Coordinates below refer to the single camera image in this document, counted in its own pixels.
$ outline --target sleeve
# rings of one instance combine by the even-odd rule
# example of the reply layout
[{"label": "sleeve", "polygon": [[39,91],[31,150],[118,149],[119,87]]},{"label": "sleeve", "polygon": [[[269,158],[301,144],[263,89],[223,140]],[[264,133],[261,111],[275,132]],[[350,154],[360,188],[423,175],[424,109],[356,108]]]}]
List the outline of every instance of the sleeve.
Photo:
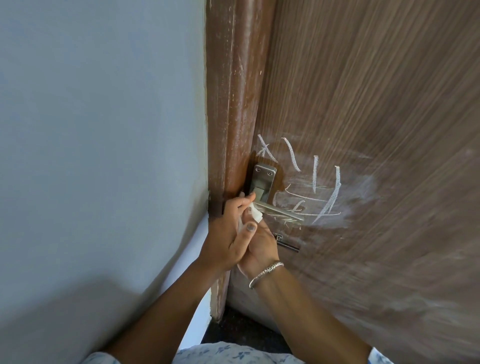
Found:
[{"label": "sleeve", "polygon": [[120,364],[120,362],[106,352],[95,352],[87,356],[82,364]]},{"label": "sleeve", "polygon": [[393,364],[381,352],[373,348],[368,356],[368,364]]}]

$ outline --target person's left hand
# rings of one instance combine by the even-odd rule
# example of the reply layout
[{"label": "person's left hand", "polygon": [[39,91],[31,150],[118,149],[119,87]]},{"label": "person's left hand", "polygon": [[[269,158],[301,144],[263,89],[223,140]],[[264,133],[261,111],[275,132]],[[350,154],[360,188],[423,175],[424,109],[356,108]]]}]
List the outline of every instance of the person's left hand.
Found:
[{"label": "person's left hand", "polygon": [[225,203],[223,216],[208,223],[208,235],[197,258],[197,262],[220,274],[232,269],[245,254],[248,244],[257,229],[256,222],[245,224],[238,230],[239,217],[255,193],[237,197]]}]

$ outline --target person's right hand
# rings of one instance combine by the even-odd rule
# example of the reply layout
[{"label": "person's right hand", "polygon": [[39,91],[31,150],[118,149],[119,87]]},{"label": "person's right hand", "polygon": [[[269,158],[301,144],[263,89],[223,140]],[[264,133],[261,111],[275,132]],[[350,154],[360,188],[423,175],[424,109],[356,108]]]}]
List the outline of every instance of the person's right hand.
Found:
[{"label": "person's right hand", "polygon": [[[246,224],[249,221],[255,222],[251,208],[247,208],[242,214],[242,222]],[[250,241],[245,255],[238,263],[238,267],[244,276],[252,280],[278,260],[275,237],[265,221],[262,220],[258,223],[257,231]]]}]

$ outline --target person's right arm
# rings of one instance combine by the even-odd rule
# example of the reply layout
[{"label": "person's right arm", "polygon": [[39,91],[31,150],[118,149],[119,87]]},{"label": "person's right arm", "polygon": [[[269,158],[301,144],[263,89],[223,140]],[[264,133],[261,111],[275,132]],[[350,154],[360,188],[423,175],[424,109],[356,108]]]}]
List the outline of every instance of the person's right arm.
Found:
[{"label": "person's right arm", "polygon": [[[251,220],[248,213],[244,223]],[[238,264],[252,280],[278,261],[275,238],[262,220]],[[324,309],[285,268],[277,267],[254,286],[292,353],[308,364],[366,364],[372,347]]]}]

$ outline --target door frame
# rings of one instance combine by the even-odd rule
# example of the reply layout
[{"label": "door frame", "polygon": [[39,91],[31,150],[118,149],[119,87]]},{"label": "door frame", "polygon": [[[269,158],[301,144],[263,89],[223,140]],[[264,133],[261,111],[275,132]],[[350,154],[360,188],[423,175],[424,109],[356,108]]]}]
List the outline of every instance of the door frame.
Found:
[{"label": "door frame", "polygon": [[[209,218],[238,196],[247,173],[276,0],[206,0]],[[210,315],[225,309],[230,272],[212,286]]]}]

